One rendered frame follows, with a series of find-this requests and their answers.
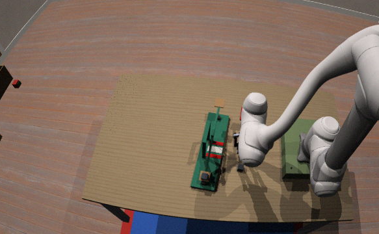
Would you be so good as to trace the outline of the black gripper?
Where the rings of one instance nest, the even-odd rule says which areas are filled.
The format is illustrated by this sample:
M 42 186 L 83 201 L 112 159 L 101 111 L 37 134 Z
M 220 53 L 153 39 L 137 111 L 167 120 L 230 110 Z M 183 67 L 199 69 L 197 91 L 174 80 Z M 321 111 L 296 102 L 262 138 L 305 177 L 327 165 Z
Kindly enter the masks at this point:
M 238 147 L 239 147 L 239 143 L 237 143 L 237 138 L 238 137 L 239 137 L 239 134 L 237 134 L 237 133 L 233 134 L 233 138 L 235 139 L 234 147 L 237 147 L 237 154 L 238 154 Z

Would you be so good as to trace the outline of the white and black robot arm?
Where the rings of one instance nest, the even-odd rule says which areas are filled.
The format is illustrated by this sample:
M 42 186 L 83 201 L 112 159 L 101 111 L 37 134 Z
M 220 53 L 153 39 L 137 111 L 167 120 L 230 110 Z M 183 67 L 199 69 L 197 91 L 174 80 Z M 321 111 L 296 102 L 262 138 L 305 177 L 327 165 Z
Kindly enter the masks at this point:
M 334 196 L 341 187 L 347 161 L 379 120 L 379 25 L 349 37 L 306 77 L 280 118 L 266 126 L 267 99 L 252 92 L 244 100 L 239 133 L 239 159 L 257 167 L 295 123 L 316 91 L 328 80 L 358 70 L 354 105 L 340 128 L 335 118 L 318 119 L 300 134 L 297 161 L 309 163 L 313 192 Z

